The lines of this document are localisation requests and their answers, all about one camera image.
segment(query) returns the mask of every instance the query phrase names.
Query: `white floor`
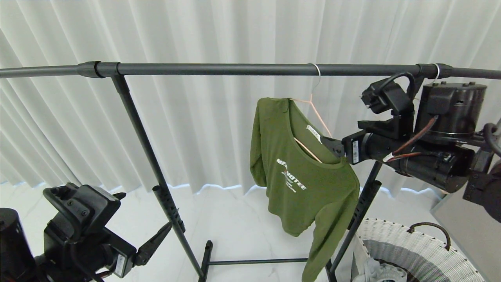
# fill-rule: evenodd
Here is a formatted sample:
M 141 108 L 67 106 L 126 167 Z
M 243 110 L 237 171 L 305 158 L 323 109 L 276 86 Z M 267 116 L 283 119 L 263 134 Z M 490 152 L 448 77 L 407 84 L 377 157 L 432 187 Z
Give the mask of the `white floor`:
M 43 252 L 43 230 L 56 210 L 42 196 L 43 187 L 27 185 L 0 186 L 0 206 L 15 208 L 22 219 L 32 253 Z M 267 259 L 306 257 L 313 238 L 310 227 L 298 238 L 281 229 L 279 218 L 267 211 L 264 190 L 243 195 L 242 189 L 206 188 L 193 195 L 188 187 L 172 189 L 172 195 L 185 222 L 186 237 L 198 261 L 203 257 L 207 240 L 212 240 L 212 260 Z M 404 225 L 436 222 L 429 213 L 438 197 L 431 190 L 420 194 L 402 190 L 396 199 L 382 190 L 371 206 L 368 217 L 377 217 Z M 139 247 L 166 223 L 152 193 L 137 189 L 127 194 L 122 206 L 107 227 Z M 429 235 L 443 238 L 431 227 L 420 228 Z M 339 282 L 349 281 L 351 257 L 338 273 Z M 208 282 L 300 281 L 304 263 L 211 266 Z M 146 266 L 132 269 L 122 280 L 115 276 L 107 281 L 197 281 L 197 276 L 174 232 L 171 232 Z M 317 281 L 327 281 L 321 272 Z

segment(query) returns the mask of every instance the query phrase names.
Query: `clothes hanger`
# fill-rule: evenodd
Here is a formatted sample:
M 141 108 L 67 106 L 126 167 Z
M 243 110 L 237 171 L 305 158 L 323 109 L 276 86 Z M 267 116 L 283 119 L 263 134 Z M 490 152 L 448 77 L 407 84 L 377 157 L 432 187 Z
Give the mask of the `clothes hanger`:
M 299 99 L 295 99 L 295 98 L 291 98 L 292 101 L 297 101 L 297 102 L 302 102 L 302 103 L 308 103 L 312 106 L 313 110 L 315 111 L 315 114 L 317 114 L 317 117 L 319 118 L 320 122 L 322 123 L 322 125 L 324 126 L 324 128 L 327 130 L 327 133 L 329 134 L 329 136 L 332 138 L 332 135 L 331 135 L 331 132 L 329 131 L 329 129 L 327 128 L 327 126 L 325 125 L 324 123 L 324 120 L 322 119 L 322 117 L 320 117 L 320 114 L 318 113 L 317 109 L 315 108 L 315 105 L 313 105 L 313 90 L 315 90 L 315 88 L 317 88 L 317 86 L 320 84 L 320 80 L 322 79 L 322 74 L 320 73 L 320 68 L 317 66 L 317 64 L 312 64 L 314 65 L 317 70 L 318 70 L 318 82 L 317 84 L 313 87 L 311 93 L 310 93 L 310 100 L 309 101 L 304 101 L 304 100 L 299 100 Z M 299 141 L 297 138 L 294 137 L 294 140 L 299 144 L 301 145 L 301 147 L 303 147 L 315 160 L 317 160 L 318 162 L 320 163 L 323 163 L 315 154 L 313 154 L 303 143 L 301 143 L 301 141 Z

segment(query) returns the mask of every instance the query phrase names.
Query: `laundry basket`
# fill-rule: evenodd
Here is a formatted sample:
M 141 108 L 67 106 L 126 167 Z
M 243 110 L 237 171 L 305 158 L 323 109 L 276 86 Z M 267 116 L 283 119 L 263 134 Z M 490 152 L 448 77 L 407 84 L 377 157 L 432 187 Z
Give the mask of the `laundry basket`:
M 430 225 L 445 234 L 447 243 L 415 231 Z M 450 237 L 440 225 L 422 222 L 406 227 L 381 219 L 362 221 L 354 238 L 352 278 L 366 259 L 398 266 L 407 271 L 408 282 L 485 282 L 473 265 L 450 246 Z

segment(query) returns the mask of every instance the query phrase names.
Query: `curtain fold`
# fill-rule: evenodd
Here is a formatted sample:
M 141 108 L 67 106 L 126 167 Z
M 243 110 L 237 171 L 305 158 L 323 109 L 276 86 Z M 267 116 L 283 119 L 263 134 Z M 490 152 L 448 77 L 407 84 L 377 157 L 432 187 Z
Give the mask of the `curtain fold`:
M 499 1 L 1 1 L 0 67 L 123 63 L 416 64 L 501 69 Z M 335 138 L 374 115 L 360 101 L 382 77 L 321 77 L 314 103 Z M 307 99 L 318 77 L 128 76 L 169 184 L 254 182 L 248 170 L 256 102 Z M 467 79 L 449 78 L 449 82 Z M 501 82 L 479 123 L 498 120 Z M 110 79 L 0 80 L 0 176 L 151 189 L 156 180 Z M 302 112 L 321 128 L 312 109 Z M 354 167 L 361 183 L 367 161 Z M 383 168 L 397 193 L 427 184 Z

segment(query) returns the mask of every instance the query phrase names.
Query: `shirt neckline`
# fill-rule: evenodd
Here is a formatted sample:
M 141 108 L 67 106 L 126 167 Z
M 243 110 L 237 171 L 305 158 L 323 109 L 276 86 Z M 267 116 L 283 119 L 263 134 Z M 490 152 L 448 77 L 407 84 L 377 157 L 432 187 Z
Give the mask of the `shirt neckline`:
M 317 167 L 324 168 L 324 169 L 338 169 L 338 168 L 343 167 L 345 165 L 345 158 L 340 158 L 340 161 L 337 164 L 323 164 L 323 163 L 320 163 L 319 161 L 315 160 L 314 158 L 312 158 L 310 155 L 305 153 L 305 151 L 303 151 L 303 149 L 301 147 L 299 147 L 299 144 L 296 142 L 296 140 L 294 140 L 294 135 L 292 133 L 291 112 L 290 112 L 291 107 L 294 108 L 294 110 L 297 110 L 300 117 L 304 121 L 306 121 L 308 124 L 310 124 L 310 122 L 303 115 L 303 113 L 299 110 L 298 106 L 296 105 L 296 103 L 293 100 L 291 100 L 290 98 L 287 98 L 286 103 L 287 103 L 287 110 L 285 111 L 285 114 L 286 114 L 286 121 L 287 121 L 287 133 L 289 135 L 289 142 L 291 142 L 293 144 L 294 149 L 301 156 L 303 156 L 304 159 L 306 159 L 308 162 L 312 163 L 313 165 L 315 165 Z

